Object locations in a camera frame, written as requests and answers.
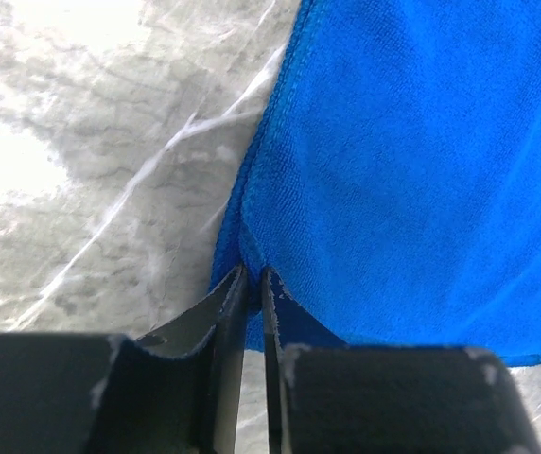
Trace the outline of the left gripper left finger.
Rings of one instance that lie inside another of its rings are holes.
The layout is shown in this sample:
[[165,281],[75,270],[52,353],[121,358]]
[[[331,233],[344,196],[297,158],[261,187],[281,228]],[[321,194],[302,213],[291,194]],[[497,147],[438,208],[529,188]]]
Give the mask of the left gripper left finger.
[[233,452],[246,318],[238,266],[138,340],[0,333],[0,453]]

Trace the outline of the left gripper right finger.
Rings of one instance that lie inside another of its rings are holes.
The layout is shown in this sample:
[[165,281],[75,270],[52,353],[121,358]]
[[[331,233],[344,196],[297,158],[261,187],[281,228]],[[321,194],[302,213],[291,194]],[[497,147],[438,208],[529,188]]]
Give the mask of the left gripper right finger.
[[513,378],[475,347],[353,346],[261,281],[273,453],[538,453]]

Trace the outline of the large blue towel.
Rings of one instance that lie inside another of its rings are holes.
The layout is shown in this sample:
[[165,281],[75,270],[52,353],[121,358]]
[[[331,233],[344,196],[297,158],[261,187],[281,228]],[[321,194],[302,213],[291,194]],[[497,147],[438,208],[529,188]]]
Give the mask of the large blue towel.
[[352,344],[541,363],[541,1],[304,1],[211,280]]

